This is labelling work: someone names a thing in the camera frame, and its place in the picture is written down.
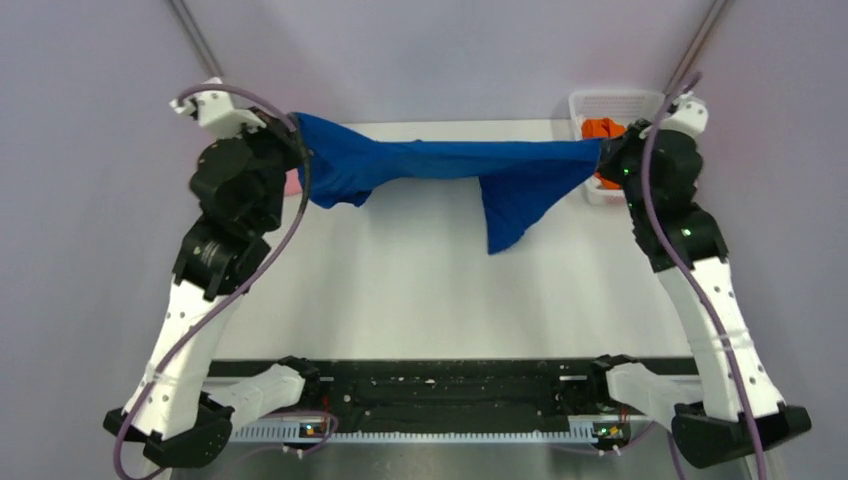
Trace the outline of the blue printed t shirt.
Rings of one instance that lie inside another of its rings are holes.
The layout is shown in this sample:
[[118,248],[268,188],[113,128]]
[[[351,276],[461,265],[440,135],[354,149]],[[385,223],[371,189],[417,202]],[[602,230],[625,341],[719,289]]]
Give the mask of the blue printed t shirt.
[[514,246],[563,197],[596,172],[602,140],[377,141],[311,114],[297,116],[312,153],[298,175],[310,200],[360,207],[398,179],[477,179],[489,254]]

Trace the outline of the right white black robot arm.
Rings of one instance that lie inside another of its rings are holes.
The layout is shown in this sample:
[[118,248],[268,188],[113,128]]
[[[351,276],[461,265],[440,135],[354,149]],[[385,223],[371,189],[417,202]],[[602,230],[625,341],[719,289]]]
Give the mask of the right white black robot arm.
[[608,141],[600,164],[622,187],[635,241],[675,308],[699,385],[679,384],[626,355],[598,358],[586,385],[594,409],[634,408],[701,469],[760,457],[812,426],[807,410],[788,404],[770,379],[737,303],[726,242],[695,202],[703,167],[696,140],[707,120],[700,99],[680,94],[658,118],[637,120]]

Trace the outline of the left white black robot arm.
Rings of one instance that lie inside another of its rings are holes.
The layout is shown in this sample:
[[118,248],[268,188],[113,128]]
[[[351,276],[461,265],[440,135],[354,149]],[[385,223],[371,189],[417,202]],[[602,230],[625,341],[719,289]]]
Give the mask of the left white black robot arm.
[[200,216],[183,237],[158,338],[134,393],[105,415],[112,465],[127,478],[123,450],[142,449],[141,477],[209,465],[231,434],[284,407],[308,413],[319,404],[311,366],[284,358],[261,373],[208,391],[204,384],[225,327],[253,285],[283,253],[266,235],[281,226],[284,190],[296,172],[301,197],[286,228],[300,227],[313,186],[313,155],[294,114],[218,77],[171,102],[213,136],[189,187]]

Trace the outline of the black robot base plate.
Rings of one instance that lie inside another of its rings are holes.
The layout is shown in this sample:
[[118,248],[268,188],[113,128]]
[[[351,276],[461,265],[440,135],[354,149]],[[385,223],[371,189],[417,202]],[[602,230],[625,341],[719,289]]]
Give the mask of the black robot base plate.
[[646,419],[602,392],[593,358],[310,360],[288,414],[327,412],[340,434],[566,432],[583,418]]

